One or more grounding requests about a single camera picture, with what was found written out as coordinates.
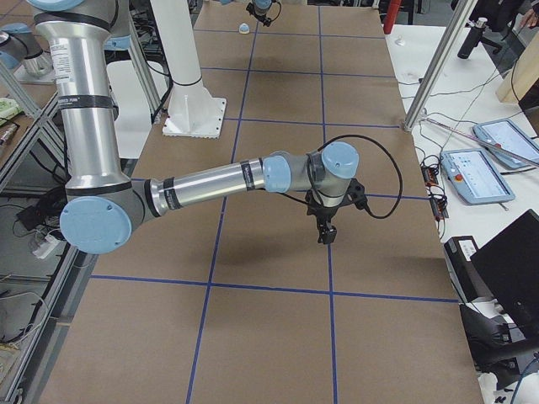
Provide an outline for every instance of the blue and white device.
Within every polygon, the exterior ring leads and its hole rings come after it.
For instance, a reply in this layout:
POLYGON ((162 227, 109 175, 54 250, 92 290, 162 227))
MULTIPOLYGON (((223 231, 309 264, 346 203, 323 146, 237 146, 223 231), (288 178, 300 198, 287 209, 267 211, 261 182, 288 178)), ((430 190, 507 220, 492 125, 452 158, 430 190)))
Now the blue and white device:
POLYGON ((470 205, 515 198, 484 149, 443 151, 441 166, 459 195, 470 205))
POLYGON ((492 143, 493 146, 487 149, 509 169, 516 170, 527 167, 529 164, 496 151, 498 145, 509 152, 539 163, 539 146, 512 120, 493 120, 475 125, 473 133, 480 140, 492 143))

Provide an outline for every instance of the black office chair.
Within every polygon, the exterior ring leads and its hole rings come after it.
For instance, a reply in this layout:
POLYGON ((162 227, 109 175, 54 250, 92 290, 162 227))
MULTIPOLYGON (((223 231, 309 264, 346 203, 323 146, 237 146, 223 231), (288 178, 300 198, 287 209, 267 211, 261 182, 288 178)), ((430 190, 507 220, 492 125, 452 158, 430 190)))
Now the black office chair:
MULTIPOLYGON (((452 0, 451 8, 454 10, 459 0, 452 0)), ((515 27, 516 16, 519 8, 525 0, 479 0, 478 4, 470 14, 471 21, 477 21, 480 17, 487 19, 487 26, 493 32, 502 32, 508 28, 507 35, 502 40, 505 40, 511 30, 515 27)), ((494 54, 501 51, 502 45, 482 37, 481 43, 492 46, 494 54)))

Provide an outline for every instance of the red object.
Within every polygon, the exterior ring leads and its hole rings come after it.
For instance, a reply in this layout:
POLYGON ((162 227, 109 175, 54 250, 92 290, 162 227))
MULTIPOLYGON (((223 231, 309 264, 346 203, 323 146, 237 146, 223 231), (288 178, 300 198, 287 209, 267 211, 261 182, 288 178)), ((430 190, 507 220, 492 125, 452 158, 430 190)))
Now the red object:
POLYGON ((402 0, 391 0, 387 8, 386 19, 384 19, 384 34, 391 34, 395 19, 397 19, 398 10, 401 8, 402 0))

